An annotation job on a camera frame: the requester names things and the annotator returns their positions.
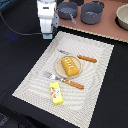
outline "knife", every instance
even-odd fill
[[[59,50],[57,49],[59,52],[63,53],[63,54],[66,54],[66,55],[74,55],[72,53],[69,53],[69,52],[66,52],[66,51],[63,51],[63,50]],[[90,61],[90,62],[93,62],[93,63],[96,63],[97,60],[96,59],[93,59],[93,58],[89,58],[89,57],[86,57],[86,56],[82,56],[82,55],[75,55],[77,56],[79,59],[82,59],[82,60],[86,60],[86,61]]]

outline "yellow butter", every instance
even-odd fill
[[[63,103],[60,87],[58,82],[50,83],[54,105]]]
[[[79,74],[79,70],[76,67],[71,57],[65,58],[61,60],[61,64],[67,74],[68,77]]]

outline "wooden fork handle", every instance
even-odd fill
[[[79,59],[86,60],[86,61],[90,61],[90,62],[93,62],[93,63],[96,63],[96,62],[97,62],[96,59],[89,58],[89,57],[86,57],[86,56],[77,55],[77,57],[78,57]]]
[[[67,79],[63,79],[62,82],[63,82],[63,83],[66,83],[66,84],[69,84],[69,85],[71,85],[71,86],[74,86],[74,87],[76,87],[76,88],[79,88],[79,89],[84,89],[84,86],[83,86],[83,85],[78,84],[78,83],[75,83],[75,82],[72,82],[72,81],[67,80]]]

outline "dark tabletop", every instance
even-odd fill
[[[15,0],[2,10],[2,15],[17,32],[41,32],[36,0]],[[128,128],[128,44],[62,27],[58,31],[114,45],[89,128]],[[44,40],[42,35],[15,34],[0,19],[0,104],[51,128],[75,128],[12,96],[51,41]]]

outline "woven placemat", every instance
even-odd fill
[[[78,127],[88,128],[113,47],[60,31],[12,95]],[[63,56],[57,49],[95,58],[97,63],[81,60],[83,72],[73,81],[84,85],[84,90],[59,82],[64,103],[54,106],[50,83],[55,81],[43,77],[43,71],[56,74],[55,61]]]

